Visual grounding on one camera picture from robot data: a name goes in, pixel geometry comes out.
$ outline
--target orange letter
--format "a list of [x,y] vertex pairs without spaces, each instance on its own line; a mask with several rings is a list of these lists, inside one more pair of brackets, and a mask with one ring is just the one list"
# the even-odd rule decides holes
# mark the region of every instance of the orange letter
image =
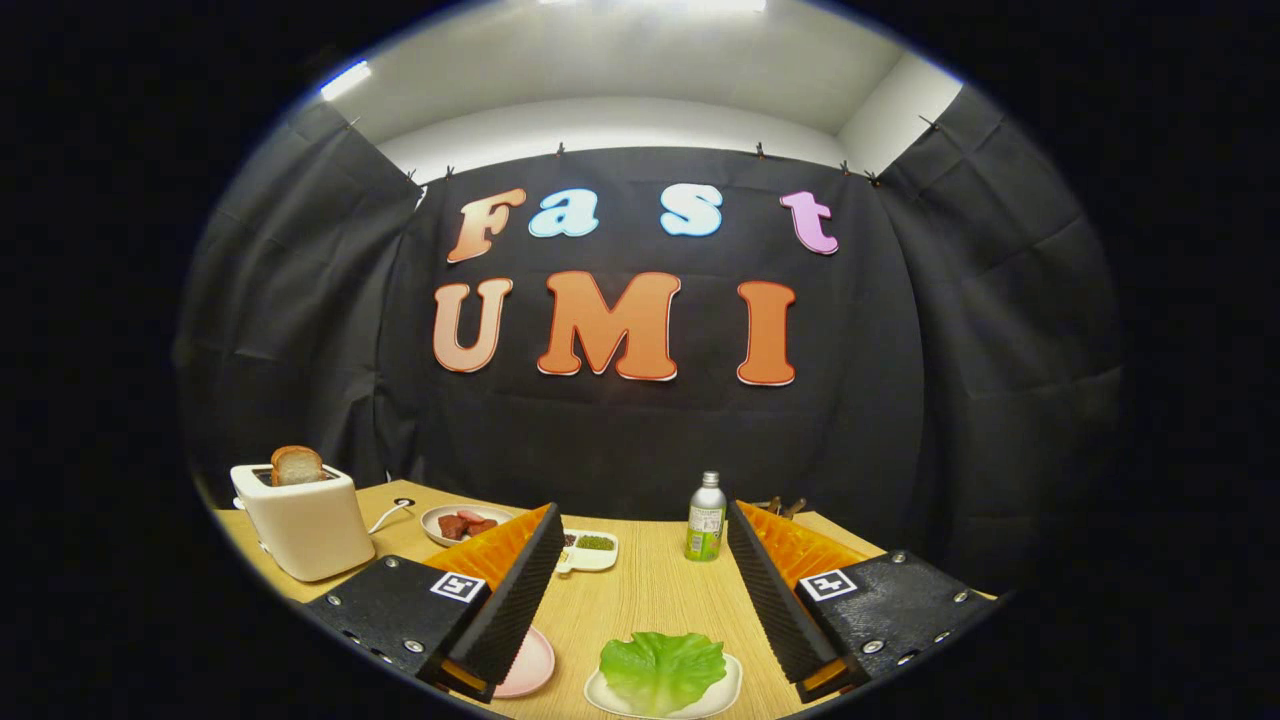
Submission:
[[493,234],[502,232],[507,227],[507,218],[511,217],[511,205],[517,208],[525,202],[524,188],[508,190],[507,192],[475,200],[462,206],[462,229],[458,231],[458,243],[449,251],[449,263],[461,263],[472,258],[479,258],[489,252],[493,245],[485,231]]
[[671,299],[680,292],[680,278],[667,273],[640,273],[609,310],[590,273],[556,273],[547,278],[556,295],[552,337],[538,369],[548,375],[576,374],[582,361],[573,355],[577,334],[591,372],[599,375],[627,340],[627,352],[618,360],[618,374],[628,380],[669,380],[676,364],[667,355],[667,325]]
[[480,334],[471,347],[458,345],[458,314],[462,313],[462,299],[471,292],[471,288],[458,283],[435,291],[435,336],[431,338],[431,346],[440,365],[454,373],[474,373],[493,360],[493,351],[498,347],[502,299],[511,292],[513,284],[507,278],[480,283],[477,292],[484,299],[480,309]]
[[749,386],[785,386],[796,379],[787,363],[787,306],[796,293],[790,287],[760,281],[737,286],[746,301],[746,360],[737,379]]

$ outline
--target toast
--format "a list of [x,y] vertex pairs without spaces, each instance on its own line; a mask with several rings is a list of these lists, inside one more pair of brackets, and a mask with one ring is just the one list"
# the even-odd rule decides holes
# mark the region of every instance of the toast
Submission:
[[310,447],[287,445],[271,454],[271,486],[297,486],[324,479],[320,455]]

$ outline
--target letter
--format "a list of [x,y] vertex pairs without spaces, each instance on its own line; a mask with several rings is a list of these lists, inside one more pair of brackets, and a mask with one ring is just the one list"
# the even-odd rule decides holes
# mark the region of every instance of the letter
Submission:
[[667,234],[708,236],[719,229],[717,208],[724,202],[718,190],[709,184],[680,183],[662,191],[663,213],[658,222]]
[[586,361],[596,375],[604,373],[613,355],[627,341],[618,360],[618,374],[628,380],[669,380],[676,364],[667,352],[671,299],[680,292],[680,278],[667,273],[640,273],[611,310],[590,273],[570,270],[547,278],[556,295],[552,336],[538,369],[548,375],[573,375],[582,361],[573,354],[577,336]]
[[484,305],[480,310],[480,334],[471,347],[458,345],[458,315],[462,299],[471,292],[463,283],[447,284],[435,291],[435,334],[431,347],[435,361],[454,373],[474,373],[493,360],[498,348],[498,325],[502,322],[502,299],[515,283],[508,278],[494,278],[480,283],[476,291]]
[[822,232],[822,220],[818,219],[827,218],[829,220],[831,208],[818,205],[812,192],[794,192],[778,200],[783,208],[791,209],[791,222],[795,223],[796,237],[800,238],[800,242],[805,247],[818,255],[832,255],[836,250],[840,250],[840,241],[827,237]]
[[458,243],[449,251],[447,260],[461,263],[489,252],[493,241],[485,237],[485,231],[492,231],[495,236],[500,233],[502,228],[507,227],[507,218],[511,217],[511,208],[507,205],[518,208],[524,204],[525,191],[517,187],[463,205]]
[[582,237],[600,224],[600,220],[595,219],[595,193],[584,188],[562,190],[548,195],[541,202],[543,211],[529,220],[529,234],[556,237],[563,233],[570,237]]
[[796,300],[790,287],[762,281],[737,286],[746,301],[746,360],[737,379],[749,386],[785,386],[796,379],[787,363],[787,306]]

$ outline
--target ceiling light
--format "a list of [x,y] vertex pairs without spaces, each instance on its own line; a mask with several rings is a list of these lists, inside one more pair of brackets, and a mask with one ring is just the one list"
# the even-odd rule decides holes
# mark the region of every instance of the ceiling light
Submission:
[[692,9],[705,10],[746,10],[763,13],[765,0],[689,0]]
[[369,70],[369,61],[361,60],[355,65],[343,70],[343,73],[332,81],[329,85],[320,88],[320,95],[325,100],[333,100],[334,97],[347,92],[352,87],[356,87],[361,81],[372,74]]

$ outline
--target table surface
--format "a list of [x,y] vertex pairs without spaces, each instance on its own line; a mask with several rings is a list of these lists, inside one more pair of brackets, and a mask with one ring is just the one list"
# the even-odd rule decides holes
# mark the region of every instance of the table surface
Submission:
[[[378,557],[399,555],[425,560],[445,550],[426,536],[419,521],[431,507],[477,503],[513,514],[524,511],[396,480],[356,492],[366,527],[372,527],[398,497],[412,498],[416,505],[408,511],[389,515],[372,534]],[[215,512],[253,568],[287,597],[311,601],[364,568],[361,565],[316,583],[296,580],[257,546],[257,533],[243,510]],[[538,692],[520,698],[494,700],[488,705],[490,710],[517,719],[622,717],[588,703],[582,685],[599,666],[600,650],[608,641],[617,638],[626,642],[632,632],[646,630],[669,635],[701,633],[712,641],[723,641],[724,652],[741,661],[741,694],[732,707],[717,717],[781,717],[836,697],[827,696],[806,705],[800,702],[795,687],[787,683],[773,657],[727,542],[721,546],[719,559],[691,562],[684,556],[682,521],[607,520],[579,515],[564,515],[562,521],[566,528],[617,536],[618,561],[604,571],[575,570],[568,575],[552,575],[534,616],[534,626],[547,635],[556,651],[556,671]],[[795,521],[868,557],[884,552],[818,512],[796,514]],[[730,527],[726,532],[740,530]]]

